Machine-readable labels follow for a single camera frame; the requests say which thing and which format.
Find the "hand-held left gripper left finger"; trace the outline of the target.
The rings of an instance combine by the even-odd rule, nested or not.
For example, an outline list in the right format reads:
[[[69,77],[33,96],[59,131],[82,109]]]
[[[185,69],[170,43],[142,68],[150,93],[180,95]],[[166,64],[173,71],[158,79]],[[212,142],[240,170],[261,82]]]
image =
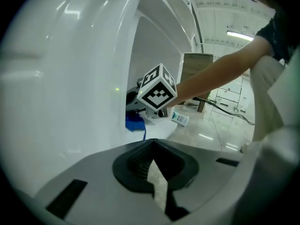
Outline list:
[[[169,218],[151,194],[134,193],[113,175],[113,162],[144,141],[91,154],[48,181],[35,195],[47,207],[73,180],[87,184],[65,216],[73,225],[166,225]]]

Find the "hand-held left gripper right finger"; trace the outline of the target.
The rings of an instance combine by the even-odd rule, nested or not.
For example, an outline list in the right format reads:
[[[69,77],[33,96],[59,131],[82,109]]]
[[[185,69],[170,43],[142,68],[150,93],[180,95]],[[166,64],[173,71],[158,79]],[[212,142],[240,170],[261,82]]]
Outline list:
[[[231,225],[236,193],[228,184],[241,156],[155,139],[158,167],[168,182],[166,209],[155,225]]]

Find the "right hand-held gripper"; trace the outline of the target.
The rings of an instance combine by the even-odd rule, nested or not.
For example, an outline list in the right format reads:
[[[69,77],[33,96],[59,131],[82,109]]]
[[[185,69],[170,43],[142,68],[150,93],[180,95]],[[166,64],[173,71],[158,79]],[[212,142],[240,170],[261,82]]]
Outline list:
[[[126,112],[145,112],[148,118],[166,118],[169,116],[166,106],[177,98],[175,80],[166,67],[160,63],[143,78],[136,86],[129,89],[126,95]]]

